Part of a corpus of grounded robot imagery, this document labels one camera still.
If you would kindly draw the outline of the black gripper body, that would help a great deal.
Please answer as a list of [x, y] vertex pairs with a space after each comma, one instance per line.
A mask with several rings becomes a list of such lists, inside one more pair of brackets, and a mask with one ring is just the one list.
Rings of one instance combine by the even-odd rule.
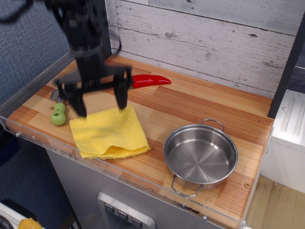
[[54, 80], [62, 98], [67, 92], [88, 93], [97, 90], [114, 88], [114, 76], [123, 75], [132, 84], [130, 66], [113, 66], [102, 60], [101, 52], [74, 52], [77, 70], [73, 73]]

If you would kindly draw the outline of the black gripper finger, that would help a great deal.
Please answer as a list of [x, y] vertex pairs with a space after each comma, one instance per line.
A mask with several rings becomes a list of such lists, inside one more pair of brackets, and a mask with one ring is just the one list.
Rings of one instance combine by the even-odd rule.
[[124, 79], [123, 75], [115, 75], [113, 82], [118, 107], [123, 110], [128, 101], [128, 81]]
[[86, 117], [87, 112], [83, 102], [83, 94], [79, 92], [67, 92], [65, 98], [78, 116]]

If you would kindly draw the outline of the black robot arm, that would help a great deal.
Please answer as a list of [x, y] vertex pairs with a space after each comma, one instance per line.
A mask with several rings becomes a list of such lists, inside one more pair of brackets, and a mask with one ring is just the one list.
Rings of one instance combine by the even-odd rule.
[[83, 94], [113, 88], [118, 107], [124, 109], [128, 89], [133, 83], [131, 67], [106, 64], [102, 38], [108, 31], [108, 20], [102, 0], [47, 0], [66, 35], [69, 53], [75, 58], [77, 70], [54, 81], [60, 98], [67, 100], [82, 117], [87, 112]]

